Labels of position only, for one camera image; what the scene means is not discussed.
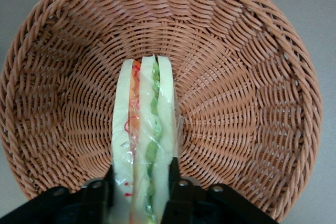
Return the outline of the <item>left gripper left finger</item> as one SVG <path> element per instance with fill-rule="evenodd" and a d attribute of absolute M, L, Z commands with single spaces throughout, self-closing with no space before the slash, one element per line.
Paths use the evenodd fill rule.
<path fill-rule="evenodd" d="M 111 165 L 104 178 L 90 182 L 84 189 L 78 223 L 109 223 L 114 185 L 114 172 Z"/>

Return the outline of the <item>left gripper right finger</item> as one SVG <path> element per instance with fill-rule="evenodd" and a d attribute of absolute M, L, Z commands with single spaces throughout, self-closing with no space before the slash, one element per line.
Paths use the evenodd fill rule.
<path fill-rule="evenodd" d="M 180 176 L 177 157 L 169 168 L 169 199 L 161 223 L 207 223 L 205 190 Z"/>

